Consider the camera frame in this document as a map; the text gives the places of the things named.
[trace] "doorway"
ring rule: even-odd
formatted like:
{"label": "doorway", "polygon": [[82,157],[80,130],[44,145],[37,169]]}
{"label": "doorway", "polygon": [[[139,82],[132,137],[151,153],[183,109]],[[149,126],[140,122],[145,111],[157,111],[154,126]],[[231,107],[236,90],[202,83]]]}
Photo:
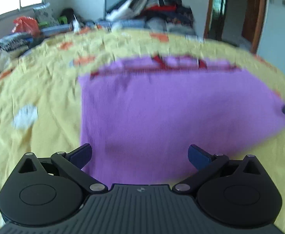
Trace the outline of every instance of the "doorway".
{"label": "doorway", "polygon": [[208,38],[222,40],[228,0],[213,0]]}
{"label": "doorway", "polygon": [[255,54],[266,3],[267,0],[209,0],[204,37],[234,46],[246,46],[245,49]]}

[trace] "green object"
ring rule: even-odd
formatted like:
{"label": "green object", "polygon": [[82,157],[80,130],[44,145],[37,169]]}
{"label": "green object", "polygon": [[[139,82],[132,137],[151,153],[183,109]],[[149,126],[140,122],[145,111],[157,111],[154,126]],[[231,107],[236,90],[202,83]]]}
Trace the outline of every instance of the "green object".
{"label": "green object", "polygon": [[59,17],[58,21],[61,25],[67,25],[67,17],[66,16]]}
{"label": "green object", "polygon": [[40,29],[44,29],[44,28],[49,27],[49,24],[48,24],[48,22],[41,22],[41,23],[38,23],[38,27]]}

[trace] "yellow bedsheet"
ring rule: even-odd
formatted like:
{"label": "yellow bedsheet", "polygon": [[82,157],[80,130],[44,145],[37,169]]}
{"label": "yellow bedsheet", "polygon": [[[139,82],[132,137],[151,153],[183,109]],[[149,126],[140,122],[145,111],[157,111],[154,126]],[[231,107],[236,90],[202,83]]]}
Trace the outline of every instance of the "yellow bedsheet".
{"label": "yellow bedsheet", "polygon": [[[134,30],[59,35],[45,40],[29,56],[14,60],[10,67],[15,70],[0,81],[0,189],[25,152],[49,157],[79,146],[79,74],[121,57],[155,53],[228,59],[247,68],[285,100],[285,76],[279,70],[224,43],[200,43],[177,35],[151,36],[148,31]],[[13,117],[27,104],[38,108],[38,120],[29,129],[16,129]],[[276,225],[285,232],[285,130],[236,157],[241,159],[246,153],[259,158],[282,195]]]}

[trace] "door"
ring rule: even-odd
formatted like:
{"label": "door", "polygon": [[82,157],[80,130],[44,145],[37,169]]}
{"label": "door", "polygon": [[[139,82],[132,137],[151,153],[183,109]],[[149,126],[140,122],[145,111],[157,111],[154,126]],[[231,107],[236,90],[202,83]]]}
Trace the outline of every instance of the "door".
{"label": "door", "polygon": [[248,0],[248,5],[245,13],[242,37],[249,42],[253,42],[255,30],[257,26],[261,0]]}
{"label": "door", "polygon": [[221,41],[225,25],[227,0],[213,0],[211,24],[208,38]]}

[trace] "red plastic bag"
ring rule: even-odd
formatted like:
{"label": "red plastic bag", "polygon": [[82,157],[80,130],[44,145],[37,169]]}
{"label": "red plastic bag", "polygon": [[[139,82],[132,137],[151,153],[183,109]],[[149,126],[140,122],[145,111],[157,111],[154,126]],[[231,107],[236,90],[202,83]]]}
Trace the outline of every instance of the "red plastic bag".
{"label": "red plastic bag", "polygon": [[33,36],[40,34],[38,23],[34,18],[22,16],[18,17],[13,22],[16,24],[16,26],[12,30],[12,33],[27,32]]}

